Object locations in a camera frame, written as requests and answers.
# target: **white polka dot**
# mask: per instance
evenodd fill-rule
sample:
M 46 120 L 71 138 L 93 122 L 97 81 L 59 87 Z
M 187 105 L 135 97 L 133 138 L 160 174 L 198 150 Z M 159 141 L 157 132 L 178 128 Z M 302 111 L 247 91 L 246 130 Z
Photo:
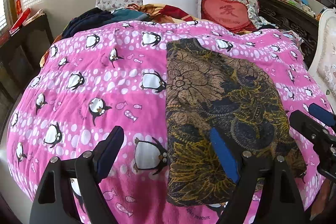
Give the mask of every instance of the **white polka dot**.
M 45 128 L 47 126 L 47 123 L 48 121 L 47 120 L 44 120 L 42 123 L 41 123 L 41 128 Z
M 78 144 L 78 135 L 75 135 L 75 136 L 72 137 L 71 145 L 72 145 L 73 148 L 76 148 L 77 144 Z
M 112 77 L 112 73 L 110 71 L 107 71 L 106 74 L 104 75 L 104 80 L 108 81 Z
M 91 133 L 90 133 L 90 131 L 88 131 L 88 130 L 85 129 L 82 132 L 82 136 L 81 136 L 81 142 L 82 142 L 82 144 L 88 144 L 89 141 L 90 141 L 90 139 L 91 139 Z
M 72 126 L 71 126 L 71 131 L 72 132 L 75 132 L 77 130 L 77 125 L 74 123 Z

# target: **penguin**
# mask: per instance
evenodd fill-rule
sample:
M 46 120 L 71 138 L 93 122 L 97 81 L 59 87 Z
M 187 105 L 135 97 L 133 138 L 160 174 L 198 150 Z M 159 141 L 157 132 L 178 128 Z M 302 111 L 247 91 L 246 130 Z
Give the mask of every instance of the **penguin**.
M 23 146 L 21 142 L 17 144 L 16 157 L 17 157 L 17 166 L 19 166 L 20 162 L 23 161 L 23 158 L 27 158 L 27 156 L 23 153 Z
M 96 126 L 95 119 L 103 115 L 107 110 L 112 107 L 107 106 L 103 99 L 93 98 L 89 103 L 89 111 L 92 115 L 93 125 Z
M 11 122 L 10 126 L 13 127 L 14 125 L 16 125 L 17 121 L 18 121 L 18 115 L 17 115 L 16 112 L 14 112 L 12 122 Z
M 251 46 L 251 47 L 255 47 L 255 43 L 253 43 L 253 42 L 246 42 L 246 45 Z
M 307 78 L 311 82 L 310 77 L 308 75 L 304 75 L 303 77 Z
M 113 48 L 112 51 L 110 52 L 110 61 L 112 63 L 112 66 L 115 68 L 113 62 L 114 61 L 117 61 L 118 59 L 124 59 L 123 57 L 121 56 L 118 56 L 118 52 L 117 52 L 117 49 L 116 48 Z
M 43 143 L 51 144 L 50 148 L 53 148 L 62 140 L 63 134 L 59 129 L 59 124 L 56 122 L 56 125 L 51 124 L 48 128 L 48 131 L 45 135 Z
M 165 90 L 167 83 L 161 78 L 158 72 L 154 73 L 144 73 L 142 77 L 142 89 L 153 89 L 156 90 L 156 93 L 159 93 Z
M 31 83 L 30 83 L 30 87 L 31 87 L 31 88 L 35 87 L 35 86 L 40 82 L 40 80 L 41 80 L 41 77 L 40 77 L 40 76 L 35 77 L 35 78 L 31 81 Z
M 159 44 L 161 41 L 161 36 L 153 32 L 143 32 L 141 45 L 146 47 L 147 45 L 152 45 L 152 47 Z
M 71 188 L 72 188 L 73 195 L 77 198 L 78 203 L 79 203 L 83 213 L 86 214 L 86 212 L 84 211 L 84 208 L 83 208 L 84 202 L 83 202 L 81 191 L 79 189 L 78 180 L 75 179 L 75 178 L 70 178 L 70 182 L 71 182 Z
M 263 34 L 263 31 L 256 31 L 256 32 L 254 32 L 254 34 L 258 36 L 258 35 Z
M 216 212 L 217 213 L 217 216 L 220 218 L 221 217 L 221 214 L 223 213 L 226 205 L 227 205 L 228 201 L 227 202 L 223 202 L 223 203 L 216 203 L 216 204 L 208 204 L 207 207 Z
M 327 102 L 326 102 L 323 98 L 320 98 L 320 99 L 321 99 L 322 103 L 323 103 L 325 106 L 327 106 Z
M 218 32 L 215 32 L 215 31 L 211 31 L 214 35 L 218 36 L 218 37 L 222 37 L 221 34 L 219 34 Z
M 157 23 L 149 21 L 149 22 L 145 22 L 145 24 L 146 24 L 146 25 L 149 25 L 149 26 L 154 26 L 154 25 L 156 25 Z
M 72 73 L 69 78 L 67 89 L 76 90 L 79 86 L 83 85 L 85 83 L 85 78 L 83 75 L 78 72 Z
M 37 111 L 39 109 L 41 109 L 44 105 L 48 104 L 45 100 L 45 97 L 44 97 L 44 94 L 43 93 L 40 93 L 38 96 L 37 96 L 37 99 L 36 99 L 36 115 L 37 115 Z
M 280 52 L 280 47 L 279 46 L 272 45 L 272 46 L 270 46 L 270 48 L 275 52 Z
M 313 96 L 313 92 L 310 89 L 305 89 L 305 92 L 309 97 Z
M 291 55 L 295 58 L 295 60 L 297 61 L 297 54 L 294 51 L 291 51 Z
M 153 138 L 156 142 L 140 141 L 135 138 L 135 163 L 133 168 L 136 172 L 139 170 L 157 170 L 153 175 L 158 174 L 165 166 L 168 165 L 167 150 L 160 142 Z
M 197 24 L 198 24 L 197 20 L 187 21 L 186 23 L 187 26 L 196 26 Z
M 85 48 L 94 48 L 100 41 L 100 37 L 96 34 L 89 35 L 86 38 Z
M 56 54 L 57 54 L 57 52 L 58 52 L 58 48 L 55 45 L 53 45 L 53 46 L 50 47 L 50 55 L 51 55 L 51 57 L 55 57 Z
M 288 75 L 289 75 L 289 78 L 291 79 L 291 81 L 293 82 L 294 84 L 294 79 L 295 77 L 293 76 L 292 72 L 290 70 L 288 70 Z
M 233 45 L 230 42 L 222 39 L 216 39 L 216 43 L 218 48 L 225 48 L 227 52 L 233 48 Z
M 287 92 L 287 95 L 290 99 L 294 100 L 294 93 L 289 90 L 288 87 L 284 86 L 283 89 Z
M 309 113 L 308 106 L 306 104 L 303 104 L 303 108 Z
M 128 27 L 133 27 L 133 26 L 129 25 L 129 24 L 128 24 L 128 23 L 126 23 L 126 22 L 125 22 L 125 23 L 123 23 L 123 24 L 122 24 L 122 26 L 123 26 L 123 27 L 125 27 L 126 29 L 127 29 Z
M 275 53 L 271 53 L 271 57 L 279 59 L 279 57 Z
M 58 69 L 59 69 L 60 67 L 64 66 L 65 64 L 67 64 L 67 63 L 70 63 L 70 62 L 67 60 L 66 57 L 63 57 L 63 58 L 61 59 L 61 61 L 58 63 Z

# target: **bed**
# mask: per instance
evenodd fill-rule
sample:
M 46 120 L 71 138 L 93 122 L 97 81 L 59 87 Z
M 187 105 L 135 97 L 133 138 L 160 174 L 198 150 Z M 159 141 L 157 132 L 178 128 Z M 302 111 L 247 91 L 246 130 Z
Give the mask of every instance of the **bed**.
M 97 0 L 96 5 L 114 10 L 132 2 L 142 3 Z M 251 0 L 251 6 L 257 11 L 256 1 Z M 205 49 L 256 64 L 274 83 L 288 116 L 297 109 L 307 113 L 310 103 L 331 109 L 306 71 L 298 48 L 276 29 L 239 36 L 203 20 L 180 24 L 127 21 L 78 32 L 52 46 L 46 64 L 10 119 L 8 167 L 29 198 L 34 198 L 51 157 L 76 158 L 119 125 L 125 132 L 124 142 L 109 176 L 100 183 L 118 222 L 215 223 L 225 204 L 174 206 L 166 201 L 168 166 L 143 170 L 137 162 L 136 150 L 144 143 L 160 147 L 162 160 L 167 157 L 167 45 L 189 38 Z M 231 42 L 230 50 L 222 46 L 223 40 Z M 299 133 L 290 128 L 289 134 L 307 164 L 304 179 L 296 182 L 308 208 L 324 181 L 316 172 L 319 158 Z M 82 222 L 90 224 L 75 181 L 73 192 Z M 260 196 L 257 191 L 245 224 L 253 222 Z

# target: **red fabric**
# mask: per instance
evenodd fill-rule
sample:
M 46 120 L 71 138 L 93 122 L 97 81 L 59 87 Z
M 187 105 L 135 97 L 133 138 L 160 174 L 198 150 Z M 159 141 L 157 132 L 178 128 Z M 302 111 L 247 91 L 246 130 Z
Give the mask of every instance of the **red fabric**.
M 231 32 L 251 27 L 247 7 L 235 0 L 202 0 L 202 19 L 211 20 Z

